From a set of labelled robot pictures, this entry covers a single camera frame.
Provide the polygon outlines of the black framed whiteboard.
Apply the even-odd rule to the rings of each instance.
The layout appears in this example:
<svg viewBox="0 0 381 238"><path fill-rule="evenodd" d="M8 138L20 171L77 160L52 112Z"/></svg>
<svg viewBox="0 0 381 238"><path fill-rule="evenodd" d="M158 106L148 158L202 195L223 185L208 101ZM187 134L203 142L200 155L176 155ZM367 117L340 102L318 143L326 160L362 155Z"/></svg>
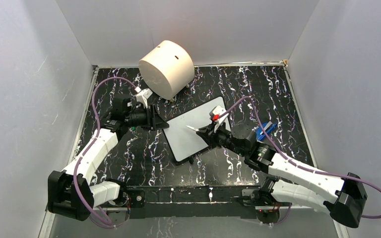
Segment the black framed whiteboard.
<svg viewBox="0 0 381 238"><path fill-rule="evenodd" d="M223 97L218 96L167 121L169 127L163 129L163 133L175 164L182 164L196 153L208 148L203 139L190 127L199 129L209 125L211 123L209 113L216 106L226 107Z"/></svg>

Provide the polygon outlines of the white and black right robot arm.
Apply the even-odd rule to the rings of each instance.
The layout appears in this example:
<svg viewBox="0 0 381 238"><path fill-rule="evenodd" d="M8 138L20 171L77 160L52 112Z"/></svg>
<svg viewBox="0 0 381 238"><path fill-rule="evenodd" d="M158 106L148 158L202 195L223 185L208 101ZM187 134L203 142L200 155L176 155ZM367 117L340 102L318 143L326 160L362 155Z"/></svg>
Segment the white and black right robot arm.
<svg viewBox="0 0 381 238"><path fill-rule="evenodd" d="M224 147L243 156L250 168L271 176L259 192L263 204L308 206L346 227L358 228L367 194L356 174L333 177L302 162L284 159L272 146L259 142L256 132L245 123L228 130L213 122L195 132L208 146Z"/></svg>

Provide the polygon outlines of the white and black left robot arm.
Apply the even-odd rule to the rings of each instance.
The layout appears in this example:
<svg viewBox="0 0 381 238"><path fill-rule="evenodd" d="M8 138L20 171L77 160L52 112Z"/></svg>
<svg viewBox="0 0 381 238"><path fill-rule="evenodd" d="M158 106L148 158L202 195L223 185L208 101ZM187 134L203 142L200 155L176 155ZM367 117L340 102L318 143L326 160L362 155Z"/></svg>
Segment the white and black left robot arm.
<svg viewBox="0 0 381 238"><path fill-rule="evenodd" d="M109 111L98 120L100 127L76 158L61 171L52 171L48 177L48 210L51 213L79 221L86 220L95 207L104 203L116 206L143 206L135 204L137 191L124 182L107 179L91 185L96 170L131 128L146 131L169 128L154 105L133 102L131 96L116 96Z"/></svg>

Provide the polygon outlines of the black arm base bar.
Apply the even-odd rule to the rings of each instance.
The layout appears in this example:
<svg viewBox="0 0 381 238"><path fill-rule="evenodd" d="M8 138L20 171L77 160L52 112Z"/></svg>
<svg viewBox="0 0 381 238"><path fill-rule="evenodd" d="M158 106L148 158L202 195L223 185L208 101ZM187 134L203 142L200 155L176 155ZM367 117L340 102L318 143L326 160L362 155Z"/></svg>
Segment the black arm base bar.
<svg viewBox="0 0 381 238"><path fill-rule="evenodd" d="M260 194L256 185L129 186L120 203L106 202L107 212L128 211L130 218L237 217L263 223L279 220L282 205Z"/></svg>

